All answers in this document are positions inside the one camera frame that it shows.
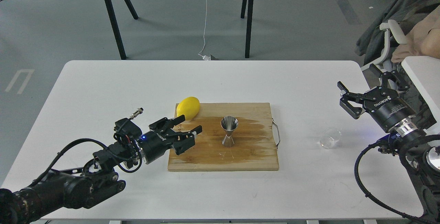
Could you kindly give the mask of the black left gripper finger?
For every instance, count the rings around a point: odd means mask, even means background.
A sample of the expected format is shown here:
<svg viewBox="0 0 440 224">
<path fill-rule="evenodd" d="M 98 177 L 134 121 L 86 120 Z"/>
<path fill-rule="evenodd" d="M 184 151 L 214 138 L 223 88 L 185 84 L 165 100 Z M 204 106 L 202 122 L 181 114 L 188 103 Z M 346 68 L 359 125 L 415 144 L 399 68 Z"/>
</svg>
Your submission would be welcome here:
<svg viewBox="0 0 440 224">
<path fill-rule="evenodd" d="M 181 155 L 186 150 L 190 149 L 195 145 L 195 139 L 198 134 L 202 132 L 202 126 L 199 125 L 195 127 L 193 130 L 190 130 L 188 132 L 177 132 L 171 137 L 175 140 L 173 142 L 173 149 L 175 151 L 176 155 Z"/>
<path fill-rule="evenodd" d="M 185 116 L 181 115 L 174 119 L 166 117 L 149 125 L 149 135 L 185 135 L 185 132 L 176 132 L 172 128 L 185 121 Z"/>
</svg>

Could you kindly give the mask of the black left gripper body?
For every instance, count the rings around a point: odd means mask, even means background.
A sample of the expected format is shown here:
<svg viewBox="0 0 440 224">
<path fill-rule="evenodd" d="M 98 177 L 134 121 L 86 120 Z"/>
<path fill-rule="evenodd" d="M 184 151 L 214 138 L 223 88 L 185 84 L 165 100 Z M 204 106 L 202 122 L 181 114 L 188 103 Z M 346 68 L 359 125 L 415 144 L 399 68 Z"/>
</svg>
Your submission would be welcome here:
<svg viewBox="0 0 440 224">
<path fill-rule="evenodd" d="M 139 137 L 137 143 L 141 149 L 143 161 L 150 164 L 163 156 L 168 149 L 171 149 L 176 141 L 177 132 L 171 128 L 163 131 L 150 128 L 147 133 Z"/>
</svg>

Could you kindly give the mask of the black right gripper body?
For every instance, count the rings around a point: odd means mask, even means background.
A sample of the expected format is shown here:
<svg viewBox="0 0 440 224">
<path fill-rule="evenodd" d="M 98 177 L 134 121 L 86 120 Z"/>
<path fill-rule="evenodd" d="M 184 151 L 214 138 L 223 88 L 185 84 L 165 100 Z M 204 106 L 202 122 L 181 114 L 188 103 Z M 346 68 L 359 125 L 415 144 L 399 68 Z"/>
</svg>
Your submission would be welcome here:
<svg viewBox="0 0 440 224">
<path fill-rule="evenodd" d="M 403 119 L 416 114 L 393 89 L 375 87 L 365 92 L 365 95 L 363 108 L 386 133 Z"/>
</svg>

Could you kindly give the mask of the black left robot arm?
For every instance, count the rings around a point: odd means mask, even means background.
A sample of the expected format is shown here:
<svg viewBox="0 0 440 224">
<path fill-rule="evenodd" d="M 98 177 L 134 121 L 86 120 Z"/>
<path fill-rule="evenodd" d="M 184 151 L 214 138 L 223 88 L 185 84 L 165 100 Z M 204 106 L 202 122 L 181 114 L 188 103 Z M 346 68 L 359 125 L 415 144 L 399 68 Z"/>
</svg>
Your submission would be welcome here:
<svg viewBox="0 0 440 224">
<path fill-rule="evenodd" d="M 79 138 L 66 145 L 36 180 L 16 192 L 1 189 L 1 223 L 28 224 L 60 208 L 89 209 L 120 193 L 126 182 L 119 179 L 115 167 L 125 164 L 122 171 L 133 173 L 146 164 L 160 158 L 168 149 L 176 155 L 195 145 L 202 132 L 197 126 L 187 132 L 173 130 L 185 121 L 181 115 L 173 119 L 166 117 L 149 125 L 149 132 L 142 133 L 132 120 L 143 112 L 138 108 L 129 118 L 115 122 L 115 143 L 109 146 L 91 138 Z M 93 158 L 83 167 L 55 170 L 53 165 L 71 148 L 93 142 L 102 149 L 93 153 Z"/>
</svg>

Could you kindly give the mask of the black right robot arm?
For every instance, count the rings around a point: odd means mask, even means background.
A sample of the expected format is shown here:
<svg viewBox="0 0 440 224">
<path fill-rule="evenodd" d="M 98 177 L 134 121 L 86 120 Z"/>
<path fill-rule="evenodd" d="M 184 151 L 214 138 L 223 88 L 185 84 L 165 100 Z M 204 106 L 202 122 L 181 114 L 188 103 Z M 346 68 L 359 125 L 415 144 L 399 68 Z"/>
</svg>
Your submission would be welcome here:
<svg viewBox="0 0 440 224">
<path fill-rule="evenodd" d="M 341 90 L 340 106 L 354 119 L 358 119 L 362 113 L 369 113 L 387 133 L 357 157 L 354 165 L 357 185 L 366 198 L 403 218 L 416 223 L 438 224 L 439 146 L 433 146 L 430 142 L 438 141 L 439 135 L 427 135 L 413 123 L 415 111 L 399 96 L 399 92 L 408 91 L 410 86 L 396 70 L 383 72 L 374 64 L 369 68 L 379 77 L 381 84 L 365 93 L 350 92 L 343 83 L 337 83 Z M 399 157 L 423 207 L 422 216 L 412 216 L 386 205 L 364 186 L 359 175 L 359 164 L 363 155 L 374 148 L 383 154 Z"/>
</svg>

